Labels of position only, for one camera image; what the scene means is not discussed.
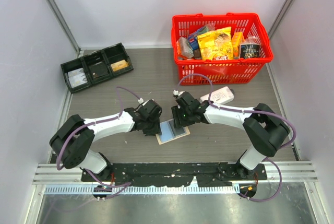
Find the beige card holder wallet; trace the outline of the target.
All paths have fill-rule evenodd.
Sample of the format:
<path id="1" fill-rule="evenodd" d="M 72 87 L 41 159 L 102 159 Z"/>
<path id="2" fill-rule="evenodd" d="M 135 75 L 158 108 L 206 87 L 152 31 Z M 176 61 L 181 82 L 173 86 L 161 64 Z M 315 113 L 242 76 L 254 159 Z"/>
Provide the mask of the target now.
<path id="1" fill-rule="evenodd" d="M 160 134 L 156 134 L 156 138 L 159 145 L 166 144 L 178 138 L 187 136 L 190 134 L 188 127 L 175 128 L 174 120 L 170 119 L 160 123 Z"/>

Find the dark card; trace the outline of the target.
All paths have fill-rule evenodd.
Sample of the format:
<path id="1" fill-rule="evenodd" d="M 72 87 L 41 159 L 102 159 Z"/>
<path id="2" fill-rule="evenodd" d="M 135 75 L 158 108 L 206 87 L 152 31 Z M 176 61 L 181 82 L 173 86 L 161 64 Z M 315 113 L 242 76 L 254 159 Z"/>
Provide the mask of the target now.
<path id="1" fill-rule="evenodd" d="M 109 72 L 107 66 L 103 62 L 98 62 L 89 66 L 89 70 L 94 82 L 102 81 L 108 78 Z"/>

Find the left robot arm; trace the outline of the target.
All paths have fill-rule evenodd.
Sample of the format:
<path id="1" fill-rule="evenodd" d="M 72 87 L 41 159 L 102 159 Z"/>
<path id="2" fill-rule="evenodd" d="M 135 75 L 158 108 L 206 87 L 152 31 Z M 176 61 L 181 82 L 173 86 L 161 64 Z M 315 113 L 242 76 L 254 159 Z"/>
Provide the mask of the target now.
<path id="1" fill-rule="evenodd" d="M 162 108 L 154 100 L 148 100 L 136 108 L 96 119 L 72 115 L 50 140 L 57 155 L 57 170 L 81 168 L 93 179 L 108 180 L 113 173 L 112 165 L 103 154 L 91 150 L 92 143 L 133 131 L 142 131 L 146 136 L 160 134 L 161 113 Z"/>

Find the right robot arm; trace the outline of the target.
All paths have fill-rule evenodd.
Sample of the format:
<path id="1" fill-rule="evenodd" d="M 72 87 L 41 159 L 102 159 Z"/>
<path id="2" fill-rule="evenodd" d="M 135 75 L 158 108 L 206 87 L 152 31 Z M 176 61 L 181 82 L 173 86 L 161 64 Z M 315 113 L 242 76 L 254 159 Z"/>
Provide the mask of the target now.
<path id="1" fill-rule="evenodd" d="M 196 123 L 221 124 L 244 130 L 251 146 L 236 162 L 235 173 L 249 179 L 267 157 L 274 157 L 290 133 L 283 118 L 266 104 L 254 108 L 221 106 L 210 100 L 200 102 L 186 91 L 173 91 L 177 103 L 171 108 L 175 128 Z"/>

